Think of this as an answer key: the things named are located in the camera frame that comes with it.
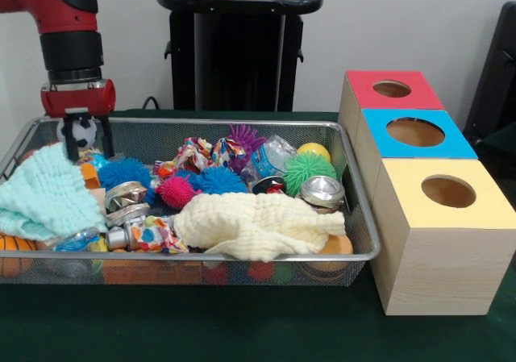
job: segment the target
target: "round hole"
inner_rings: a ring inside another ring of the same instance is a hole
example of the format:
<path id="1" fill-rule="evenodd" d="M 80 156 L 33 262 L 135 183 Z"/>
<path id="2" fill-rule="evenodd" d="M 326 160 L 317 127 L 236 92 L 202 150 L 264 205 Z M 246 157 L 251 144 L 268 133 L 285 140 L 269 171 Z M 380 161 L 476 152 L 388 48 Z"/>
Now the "round hole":
<path id="1" fill-rule="evenodd" d="M 408 96 L 412 89 L 407 84 L 395 80 L 383 80 L 377 82 L 372 88 L 382 96 L 388 98 L 404 98 Z"/>
<path id="2" fill-rule="evenodd" d="M 444 140 L 444 132 L 423 119 L 399 118 L 387 124 L 387 132 L 398 142 L 415 147 L 433 147 Z"/>
<path id="3" fill-rule="evenodd" d="M 455 177 L 428 177 L 421 184 L 424 194 L 440 205 L 463 208 L 475 202 L 475 190 Z"/>

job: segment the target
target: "pink spiky ball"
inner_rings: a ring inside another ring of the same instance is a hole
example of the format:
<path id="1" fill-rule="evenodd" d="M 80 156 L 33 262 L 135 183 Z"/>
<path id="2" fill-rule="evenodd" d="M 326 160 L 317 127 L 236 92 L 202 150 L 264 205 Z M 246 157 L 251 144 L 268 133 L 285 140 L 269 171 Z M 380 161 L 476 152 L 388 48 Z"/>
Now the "pink spiky ball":
<path id="1" fill-rule="evenodd" d="M 164 203 L 174 209 L 182 209 L 191 201 L 194 195 L 200 193 L 195 191 L 187 178 L 170 177 L 157 189 L 158 194 Z"/>

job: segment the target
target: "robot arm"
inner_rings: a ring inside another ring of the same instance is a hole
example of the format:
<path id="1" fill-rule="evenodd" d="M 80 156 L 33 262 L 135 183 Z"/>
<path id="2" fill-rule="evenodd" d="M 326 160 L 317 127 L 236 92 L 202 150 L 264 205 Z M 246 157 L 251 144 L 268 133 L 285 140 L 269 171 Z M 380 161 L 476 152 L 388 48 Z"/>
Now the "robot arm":
<path id="1" fill-rule="evenodd" d="M 96 116 L 104 127 L 104 150 L 113 155 L 108 114 L 114 109 L 111 80 L 102 79 L 102 40 L 97 0 L 0 0 L 0 13 L 27 11 L 40 34 L 48 83 L 41 90 L 47 115 L 64 118 L 69 157 L 78 158 L 73 120 Z"/>

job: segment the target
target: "black handle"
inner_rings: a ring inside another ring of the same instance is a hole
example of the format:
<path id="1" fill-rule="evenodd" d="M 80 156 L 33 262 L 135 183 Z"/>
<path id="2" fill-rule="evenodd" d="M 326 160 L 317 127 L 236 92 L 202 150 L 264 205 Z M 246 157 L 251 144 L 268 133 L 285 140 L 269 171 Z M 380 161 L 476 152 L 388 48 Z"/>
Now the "black handle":
<path id="1" fill-rule="evenodd" d="M 194 13 L 301 15 L 317 11 L 323 0 L 157 0 L 169 10 Z"/>

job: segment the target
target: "metal wire basket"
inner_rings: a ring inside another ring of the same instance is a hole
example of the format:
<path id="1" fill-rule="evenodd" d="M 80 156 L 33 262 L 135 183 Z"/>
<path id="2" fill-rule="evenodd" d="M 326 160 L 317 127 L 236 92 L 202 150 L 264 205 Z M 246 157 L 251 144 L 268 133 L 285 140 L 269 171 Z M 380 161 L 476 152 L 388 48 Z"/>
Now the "metal wire basket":
<path id="1" fill-rule="evenodd" d="M 324 145 L 346 189 L 343 212 L 352 255 L 288 255 L 271 263 L 246 262 L 204 253 L 21 252 L 0 251 L 0 283 L 19 284 L 177 284 L 177 285 L 350 285 L 366 261 L 380 251 L 380 241 L 356 160 L 339 124 L 322 122 L 222 121 L 192 119 L 111 119 L 114 149 L 145 164 L 172 159 L 187 137 L 209 141 L 230 133 L 229 125 L 245 123 L 269 137 L 278 134 L 294 147 Z M 56 141 L 55 119 L 27 124 L 0 163 L 6 181 L 25 152 Z M 97 145 L 103 137 L 97 135 Z M 170 214 L 163 203 L 154 215 Z"/>

